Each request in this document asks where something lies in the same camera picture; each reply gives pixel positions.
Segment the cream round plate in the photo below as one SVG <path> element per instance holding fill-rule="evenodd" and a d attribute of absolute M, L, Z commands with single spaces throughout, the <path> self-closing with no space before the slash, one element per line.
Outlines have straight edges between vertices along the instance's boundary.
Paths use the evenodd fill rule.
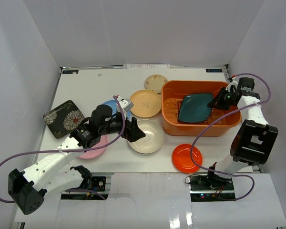
<path fill-rule="evenodd" d="M 155 121 L 143 119 L 138 121 L 139 128 L 145 137 L 129 143 L 129 146 L 138 153 L 151 154 L 159 150 L 164 143 L 164 131 Z"/>

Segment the light blue round plate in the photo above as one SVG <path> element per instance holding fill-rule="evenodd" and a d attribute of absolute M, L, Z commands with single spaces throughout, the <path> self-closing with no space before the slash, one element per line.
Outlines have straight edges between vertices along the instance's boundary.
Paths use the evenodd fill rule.
<path fill-rule="evenodd" d="M 109 106 L 109 107 L 112 109 L 112 115 L 114 115 L 114 114 L 117 113 L 117 107 L 118 107 L 118 106 L 117 106 L 117 103 L 116 103 L 115 100 L 108 100 L 108 101 L 104 102 L 103 104 Z M 131 112 L 128 111 L 128 112 L 126 113 L 126 117 L 127 117 L 128 119 L 130 119 L 130 116 L 131 116 Z"/>

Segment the dark teal square plate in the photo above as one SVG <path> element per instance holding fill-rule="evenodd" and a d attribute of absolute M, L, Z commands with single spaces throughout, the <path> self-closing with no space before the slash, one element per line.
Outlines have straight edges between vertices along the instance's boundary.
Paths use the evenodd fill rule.
<path fill-rule="evenodd" d="M 213 100 L 212 93 L 198 93 L 186 95 L 181 103 L 178 121 L 194 124 L 208 119 L 212 108 L 207 104 Z"/>

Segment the peach round plate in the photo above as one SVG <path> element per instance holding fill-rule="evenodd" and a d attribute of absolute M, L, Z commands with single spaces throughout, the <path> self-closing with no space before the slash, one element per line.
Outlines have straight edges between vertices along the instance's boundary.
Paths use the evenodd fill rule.
<path fill-rule="evenodd" d="M 152 90 L 139 90 L 130 97 L 133 107 L 133 115 L 141 118 L 149 118 L 157 115 L 162 108 L 161 97 Z"/>

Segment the black floral square plate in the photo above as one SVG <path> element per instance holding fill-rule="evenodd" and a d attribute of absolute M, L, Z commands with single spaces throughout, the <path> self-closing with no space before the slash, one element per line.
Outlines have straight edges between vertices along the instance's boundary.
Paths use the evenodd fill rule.
<path fill-rule="evenodd" d="M 75 130 L 84 118 L 83 113 L 72 100 L 62 103 L 43 115 L 43 120 L 56 139 Z"/>

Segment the orange small round plate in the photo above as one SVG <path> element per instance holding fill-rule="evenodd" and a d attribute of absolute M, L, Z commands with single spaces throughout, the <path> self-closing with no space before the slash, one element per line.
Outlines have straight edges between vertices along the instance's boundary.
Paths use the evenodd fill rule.
<path fill-rule="evenodd" d="M 203 164 L 203 156 L 199 149 L 194 147 L 191 154 L 190 149 L 190 144 L 181 144 L 178 145 L 172 153 L 174 167 L 183 173 L 195 173 L 200 169 L 196 164 L 200 166 Z"/>

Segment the beige patterned small plate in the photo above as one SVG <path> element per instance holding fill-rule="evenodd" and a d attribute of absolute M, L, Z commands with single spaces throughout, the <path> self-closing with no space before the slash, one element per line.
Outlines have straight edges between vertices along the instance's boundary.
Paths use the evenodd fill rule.
<path fill-rule="evenodd" d="M 144 81 L 144 86 L 147 90 L 152 90 L 156 93 L 160 93 L 162 90 L 162 86 L 167 82 L 167 78 L 160 75 L 160 74 L 154 74 L 150 75 L 146 78 Z"/>

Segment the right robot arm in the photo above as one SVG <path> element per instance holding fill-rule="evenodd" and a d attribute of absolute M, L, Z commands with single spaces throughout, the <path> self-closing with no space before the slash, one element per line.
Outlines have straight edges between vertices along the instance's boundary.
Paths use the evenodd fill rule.
<path fill-rule="evenodd" d="M 265 120 L 260 95 L 254 92 L 254 86 L 252 78 L 231 78 L 230 84 L 208 104 L 220 110 L 235 105 L 242 115 L 242 125 L 231 144 L 230 154 L 210 167 L 205 183 L 211 190 L 228 184 L 232 175 L 245 167 L 263 165 L 274 146 L 278 129 Z"/>

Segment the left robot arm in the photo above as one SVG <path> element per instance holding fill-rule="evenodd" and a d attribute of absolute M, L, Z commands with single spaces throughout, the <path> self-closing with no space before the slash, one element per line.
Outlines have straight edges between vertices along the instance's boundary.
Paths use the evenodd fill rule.
<path fill-rule="evenodd" d="M 24 215 L 36 211 L 51 194 L 69 189 L 88 190 L 92 185 L 92 173 L 84 166 L 71 167 L 68 172 L 59 171 L 73 159 L 95 149 L 101 136 L 118 133 L 119 137 L 132 143 L 145 137 L 136 118 L 129 120 L 126 113 L 133 107 L 128 99 L 118 102 L 118 111 L 104 104 L 97 106 L 90 117 L 70 131 L 58 147 L 40 161 L 22 171 L 9 173 L 8 194 Z"/>

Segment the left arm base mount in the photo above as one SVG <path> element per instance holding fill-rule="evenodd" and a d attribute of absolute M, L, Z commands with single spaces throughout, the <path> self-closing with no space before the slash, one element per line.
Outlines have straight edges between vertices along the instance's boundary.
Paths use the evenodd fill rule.
<path fill-rule="evenodd" d="M 61 200 L 106 200 L 108 195 L 107 177 L 93 176 L 87 191 L 64 192 Z"/>

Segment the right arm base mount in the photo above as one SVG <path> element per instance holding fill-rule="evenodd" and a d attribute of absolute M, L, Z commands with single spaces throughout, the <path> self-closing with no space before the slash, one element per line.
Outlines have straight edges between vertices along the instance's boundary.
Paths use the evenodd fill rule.
<path fill-rule="evenodd" d="M 235 189 L 231 179 L 214 181 L 207 175 L 193 174 L 184 179 L 189 186 L 191 202 L 235 201 Z"/>

